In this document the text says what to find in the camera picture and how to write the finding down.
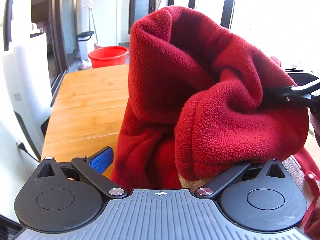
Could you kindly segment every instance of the triangular cutout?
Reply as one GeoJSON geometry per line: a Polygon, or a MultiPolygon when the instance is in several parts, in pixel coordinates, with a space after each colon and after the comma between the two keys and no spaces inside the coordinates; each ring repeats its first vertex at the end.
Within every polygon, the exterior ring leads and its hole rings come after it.
{"type": "Polygon", "coordinates": [[[269,177],[276,177],[276,178],[285,178],[285,175],[283,173],[283,171],[281,170],[281,168],[279,167],[278,164],[273,163],[268,171],[267,171],[267,176],[269,177]]]}
{"type": "Polygon", "coordinates": [[[38,178],[55,176],[56,173],[53,170],[51,163],[46,163],[38,173],[38,178]]]}

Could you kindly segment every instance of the wood grain surface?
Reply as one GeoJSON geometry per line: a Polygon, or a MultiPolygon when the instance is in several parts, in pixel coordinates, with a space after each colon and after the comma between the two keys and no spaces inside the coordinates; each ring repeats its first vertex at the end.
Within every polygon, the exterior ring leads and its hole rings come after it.
{"type": "MultiPolygon", "coordinates": [[[[90,156],[105,146],[116,150],[128,100],[128,65],[68,73],[49,121],[42,158],[57,162],[90,156]]],[[[109,176],[112,167],[104,175],[109,176]]]]}

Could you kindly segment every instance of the crosshair symbol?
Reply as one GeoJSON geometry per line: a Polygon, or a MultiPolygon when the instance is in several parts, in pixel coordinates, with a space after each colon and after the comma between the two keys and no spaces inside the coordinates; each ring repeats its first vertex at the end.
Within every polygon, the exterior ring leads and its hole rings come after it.
{"type": "Polygon", "coordinates": [[[157,192],[157,195],[160,196],[160,197],[164,196],[165,194],[167,194],[167,193],[165,193],[165,192],[163,192],[163,191],[157,192]]]}

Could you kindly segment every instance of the round metal bolt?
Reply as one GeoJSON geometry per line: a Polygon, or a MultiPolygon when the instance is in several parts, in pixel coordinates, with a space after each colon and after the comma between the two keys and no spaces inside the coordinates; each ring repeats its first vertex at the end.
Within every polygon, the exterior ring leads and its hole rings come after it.
{"type": "Polygon", "coordinates": [[[124,194],[124,189],[119,187],[114,187],[111,190],[109,190],[109,194],[112,196],[121,196],[124,194]]]}
{"type": "Polygon", "coordinates": [[[213,191],[212,191],[212,189],[210,189],[208,187],[202,187],[197,190],[197,193],[202,196],[209,196],[213,193],[213,191]]]}

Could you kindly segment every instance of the black trash can lid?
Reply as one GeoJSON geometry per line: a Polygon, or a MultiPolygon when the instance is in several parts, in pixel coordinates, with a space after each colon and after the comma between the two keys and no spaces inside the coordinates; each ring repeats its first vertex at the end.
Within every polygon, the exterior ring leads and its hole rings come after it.
{"type": "Polygon", "coordinates": [[[93,34],[94,34],[94,31],[81,32],[77,34],[77,38],[85,38],[85,37],[92,36],[93,34]]]}

